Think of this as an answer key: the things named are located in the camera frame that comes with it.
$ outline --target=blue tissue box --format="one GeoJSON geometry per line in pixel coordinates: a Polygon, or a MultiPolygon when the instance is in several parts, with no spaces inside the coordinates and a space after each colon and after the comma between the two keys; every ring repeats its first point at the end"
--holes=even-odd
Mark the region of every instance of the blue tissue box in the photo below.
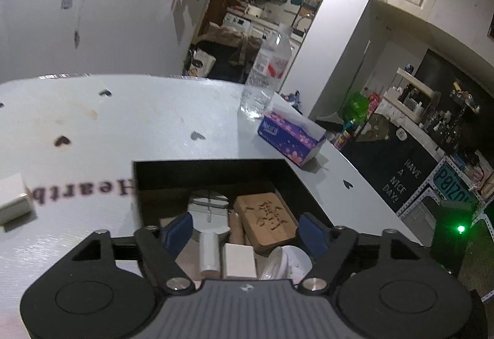
{"type": "MultiPolygon", "coordinates": [[[[306,119],[305,123],[314,122],[306,119]]],[[[311,137],[302,127],[274,111],[264,114],[257,133],[297,166],[315,157],[326,140],[325,135],[319,140],[311,137]]]]}

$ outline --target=metal screw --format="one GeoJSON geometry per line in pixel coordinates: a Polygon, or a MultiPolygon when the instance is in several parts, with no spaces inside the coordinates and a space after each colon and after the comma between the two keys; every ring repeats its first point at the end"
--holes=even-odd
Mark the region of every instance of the metal screw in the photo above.
{"type": "Polygon", "coordinates": [[[166,281],[166,286],[172,290],[184,290],[190,286],[190,280],[182,277],[171,278],[166,281]]]}
{"type": "Polygon", "coordinates": [[[328,284],[321,278],[308,278],[302,282],[302,286],[310,291],[317,291],[324,289],[328,284]]]}

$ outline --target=floor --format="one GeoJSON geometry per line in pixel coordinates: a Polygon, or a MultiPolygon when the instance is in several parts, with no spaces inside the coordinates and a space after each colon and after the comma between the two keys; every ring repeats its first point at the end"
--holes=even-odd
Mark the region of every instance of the floor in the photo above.
{"type": "MultiPolygon", "coordinates": [[[[424,245],[431,245],[436,220],[428,208],[422,204],[404,219],[405,225],[424,245]]],[[[494,242],[483,220],[470,230],[463,265],[458,276],[469,290],[476,289],[480,297],[494,289],[494,242]]],[[[488,324],[488,338],[494,339],[494,301],[484,303],[488,324]]]]}

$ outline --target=gray gripper base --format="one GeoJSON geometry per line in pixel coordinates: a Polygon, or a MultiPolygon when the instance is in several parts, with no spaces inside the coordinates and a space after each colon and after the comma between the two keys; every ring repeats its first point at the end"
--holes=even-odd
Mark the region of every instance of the gray gripper base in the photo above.
{"type": "Polygon", "coordinates": [[[172,296],[135,339],[358,339],[327,299],[298,293],[289,280],[206,280],[172,296]]]}

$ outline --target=water bottle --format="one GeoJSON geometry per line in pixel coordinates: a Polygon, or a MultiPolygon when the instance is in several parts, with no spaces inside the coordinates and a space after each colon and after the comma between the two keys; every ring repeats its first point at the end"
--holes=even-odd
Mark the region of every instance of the water bottle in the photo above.
{"type": "Polygon", "coordinates": [[[250,119],[260,118],[291,58],[291,27],[280,24],[278,32],[263,41],[245,82],[240,110],[250,119]]]}

